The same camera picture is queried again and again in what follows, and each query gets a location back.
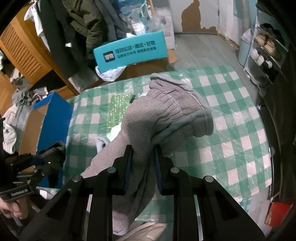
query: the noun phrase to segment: table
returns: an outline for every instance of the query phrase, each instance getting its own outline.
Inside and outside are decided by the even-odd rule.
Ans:
[[[214,133],[191,138],[171,158],[189,175],[213,176],[247,210],[250,198],[272,182],[269,144],[259,113],[231,66],[165,72],[187,83],[211,107]],[[87,90],[69,100],[74,105],[67,138],[64,181],[80,174],[96,155],[95,138],[106,135],[108,107],[115,93],[136,95],[149,90],[149,76],[118,81]],[[156,191],[137,220],[173,219],[173,198]]]

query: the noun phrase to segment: wooden cabinet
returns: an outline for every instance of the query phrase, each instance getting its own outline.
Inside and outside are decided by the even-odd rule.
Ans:
[[[15,87],[10,83],[9,79],[0,71],[0,114],[4,115],[8,108],[11,107],[11,96],[15,91]]]
[[[52,60],[41,38],[37,36],[34,23],[31,20],[24,21],[28,8],[29,6],[26,6],[21,9],[4,30],[0,36],[0,49],[31,86],[53,70],[66,84],[59,93],[65,93],[67,96],[78,95]]]

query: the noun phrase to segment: olive green jacket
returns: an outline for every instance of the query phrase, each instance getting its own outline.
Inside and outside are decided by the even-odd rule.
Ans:
[[[86,37],[86,54],[93,59],[93,49],[108,41],[108,28],[94,0],[62,0],[71,17],[70,24]]]

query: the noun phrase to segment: wooden louvered door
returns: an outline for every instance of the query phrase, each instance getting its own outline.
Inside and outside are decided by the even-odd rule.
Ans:
[[[31,85],[52,70],[14,18],[0,36],[0,49]]]

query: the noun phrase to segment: gray towel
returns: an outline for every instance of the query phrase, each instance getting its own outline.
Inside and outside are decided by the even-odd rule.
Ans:
[[[83,177],[97,175],[123,156],[126,145],[133,147],[133,162],[128,193],[113,196],[113,232],[124,235],[155,193],[156,176],[150,152],[160,144],[170,155],[186,140],[213,133],[208,103],[200,94],[180,81],[152,74],[150,90],[126,110],[118,136],[100,151]]]

